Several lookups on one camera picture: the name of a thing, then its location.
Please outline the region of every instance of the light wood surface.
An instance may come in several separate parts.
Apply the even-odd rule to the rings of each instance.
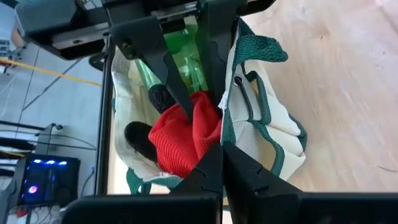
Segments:
[[[289,54],[266,70],[308,132],[306,191],[398,190],[398,1],[277,0],[245,17]]]

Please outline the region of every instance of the white tag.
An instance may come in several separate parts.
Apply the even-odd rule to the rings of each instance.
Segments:
[[[228,91],[225,91],[223,97],[221,98],[220,103],[218,104],[218,108],[225,110],[227,107],[227,102],[228,102]]]

